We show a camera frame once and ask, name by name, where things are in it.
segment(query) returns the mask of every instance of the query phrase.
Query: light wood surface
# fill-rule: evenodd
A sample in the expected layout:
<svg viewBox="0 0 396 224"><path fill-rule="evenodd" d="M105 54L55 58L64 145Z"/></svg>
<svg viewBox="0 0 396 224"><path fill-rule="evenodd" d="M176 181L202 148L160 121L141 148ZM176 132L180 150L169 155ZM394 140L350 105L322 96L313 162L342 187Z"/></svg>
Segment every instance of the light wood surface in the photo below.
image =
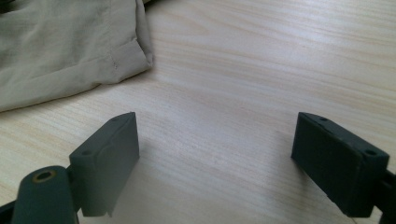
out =
<svg viewBox="0 0 396 224"><path fill-rule="evenodd" d="M114 217L81 223L376 223L348 218L290 159L299 111L341 124L396 171L396 2L158 0L155 66L0 113L0 203L107 120L136 112L141 158Z"/></svg>

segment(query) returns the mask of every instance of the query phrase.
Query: gray cloth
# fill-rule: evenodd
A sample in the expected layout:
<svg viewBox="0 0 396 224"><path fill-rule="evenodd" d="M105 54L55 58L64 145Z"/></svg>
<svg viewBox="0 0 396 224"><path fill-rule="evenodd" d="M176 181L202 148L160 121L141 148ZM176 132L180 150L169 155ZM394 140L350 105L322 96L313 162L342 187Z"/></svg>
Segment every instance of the gray cloth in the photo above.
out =
<svg viewBox="0 0 396 224"><path fill-rule="evenodd" d="M0 111L149 69L142 0L17 0L0 14Z"/></svg>

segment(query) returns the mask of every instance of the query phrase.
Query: wood grain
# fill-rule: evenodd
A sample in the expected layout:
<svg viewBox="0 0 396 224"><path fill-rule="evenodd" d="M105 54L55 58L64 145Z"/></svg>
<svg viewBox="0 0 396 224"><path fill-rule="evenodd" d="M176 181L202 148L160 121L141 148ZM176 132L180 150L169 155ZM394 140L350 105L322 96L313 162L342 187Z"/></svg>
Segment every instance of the wood grain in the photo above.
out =
<svg viewBox="0 0 396 224"><path fill-rule="evenodd" d="M394 1L157 0L155 67L0 114L0 203L108 119L135 111L141 158L113 218L81 223L376 223L348 218L290 159L299 111L387 151L396 171Z"/></svg>

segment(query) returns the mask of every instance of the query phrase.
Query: beige fabric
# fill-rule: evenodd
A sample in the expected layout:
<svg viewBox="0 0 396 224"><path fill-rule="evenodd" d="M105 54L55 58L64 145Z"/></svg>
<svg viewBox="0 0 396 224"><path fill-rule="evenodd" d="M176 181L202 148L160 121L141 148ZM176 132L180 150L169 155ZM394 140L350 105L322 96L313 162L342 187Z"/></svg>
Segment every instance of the beige fabric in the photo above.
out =
<svg viewBox="0 0 396 224"><path fill-rule="evenodd" d="M149 69L142 0L17 0L0 15L0 111Z"/></svg>

